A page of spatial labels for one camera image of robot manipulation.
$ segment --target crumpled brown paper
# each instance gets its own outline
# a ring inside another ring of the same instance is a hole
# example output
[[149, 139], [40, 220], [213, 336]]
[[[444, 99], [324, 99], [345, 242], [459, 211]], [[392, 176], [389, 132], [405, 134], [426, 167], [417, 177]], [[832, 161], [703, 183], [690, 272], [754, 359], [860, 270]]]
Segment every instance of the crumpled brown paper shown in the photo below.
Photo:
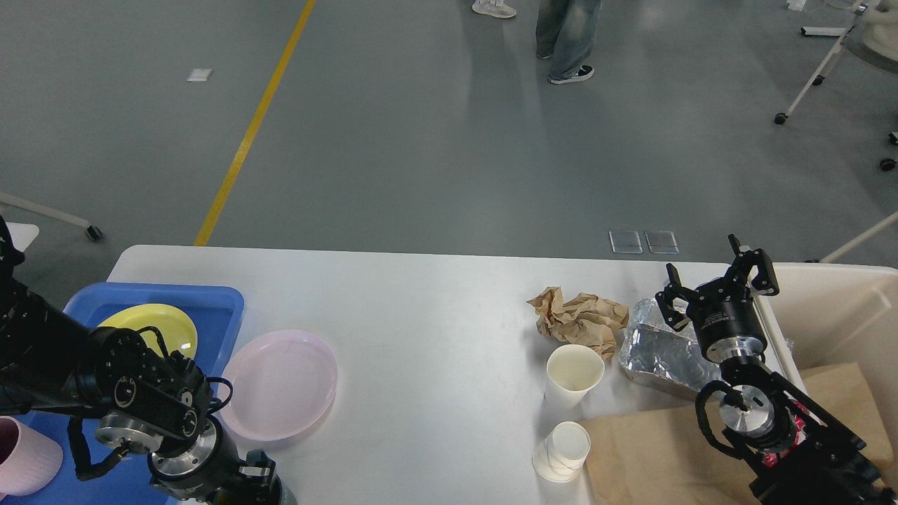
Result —
[[546, 288], [527, 303], [540, 317], [541, 335], [591, 347], [605, 359], [614, 355], [614, 332], [629, 321], [627, 306], [586, 293], [564, 303], [561, 288]]
[[[801, 376], [808, 395], [867, 442], [864, 456], [880, 470], [894, 461], [873, 394], [857, 363], [813, 368]], [[709, 417], [722, 439], [719, 416]], [[586, 472], [596, 503], [758, 504], [748, 488], [755, 474], [745, 461], [724, 456], [708, 444], [694, 407], [602, 416], [580, 424], [593, 443]]]

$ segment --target pink cup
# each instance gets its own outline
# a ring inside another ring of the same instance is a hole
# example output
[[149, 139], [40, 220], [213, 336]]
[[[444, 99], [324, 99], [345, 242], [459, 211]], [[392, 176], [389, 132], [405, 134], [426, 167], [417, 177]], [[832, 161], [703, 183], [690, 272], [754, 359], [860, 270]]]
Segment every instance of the pink cup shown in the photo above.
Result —
[[47, 485], [62, 465], [62, 448], [12, 417], [0, 417], [0, 500]]

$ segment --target yellow plate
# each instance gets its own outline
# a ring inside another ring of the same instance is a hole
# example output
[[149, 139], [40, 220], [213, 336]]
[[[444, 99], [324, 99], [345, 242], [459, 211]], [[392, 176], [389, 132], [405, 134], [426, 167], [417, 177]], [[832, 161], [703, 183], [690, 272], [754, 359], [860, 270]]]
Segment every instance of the yellow plate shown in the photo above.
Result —
[[[140, 330], [147, 326], [155, 326], [163, 334], [165, 347], [169, 352], [179, 350], [184, 356], [193, 359], [197, 355], [197, 327], [190, 317], [178, 307], [165, 304], [143, 304], [127, 308], [106, 319], [99, 326], [112, 326], [114, 328], [128, 328]], [[146, 347], [162, 356], [163, 352], [156, 345], [156, 335], [153, 332], [143, 332]]]

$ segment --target gray floor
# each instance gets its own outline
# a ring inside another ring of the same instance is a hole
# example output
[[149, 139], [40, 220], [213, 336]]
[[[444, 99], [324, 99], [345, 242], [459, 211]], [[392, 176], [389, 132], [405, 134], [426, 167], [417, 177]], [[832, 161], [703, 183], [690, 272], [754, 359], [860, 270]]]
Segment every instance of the gray floor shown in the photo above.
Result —
[[[607, 238], [668, 229], [680, 261], [729, 261], [731, 232], [802, 261], [898, 209], [898, 77], [846, 56], [772, 122], [832, 45], [798, 27], [844, 12], [607, 0], [596, 77], [553, 86], [538, 0], [509, 2], [318, 0], [210, 245], [668, 260]], [[62, 305], [132, 244], [191, 244], [302, 8], [0, 0], [0, 190], [107, 235], [11, 209], [41, 227], [17, 277]]]

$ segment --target pink plate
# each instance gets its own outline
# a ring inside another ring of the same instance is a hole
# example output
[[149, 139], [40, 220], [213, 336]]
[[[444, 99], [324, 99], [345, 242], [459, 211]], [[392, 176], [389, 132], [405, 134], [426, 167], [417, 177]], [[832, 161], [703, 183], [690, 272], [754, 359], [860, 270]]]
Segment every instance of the pink plate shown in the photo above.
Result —
[[223, 377], [233, 384], [233, 398], [221, 411], [224, 424], [245, 439], [273, 442], [302, 433], [328, 411], [337, 360], [315, 335], [278, 330], [243, 346]]

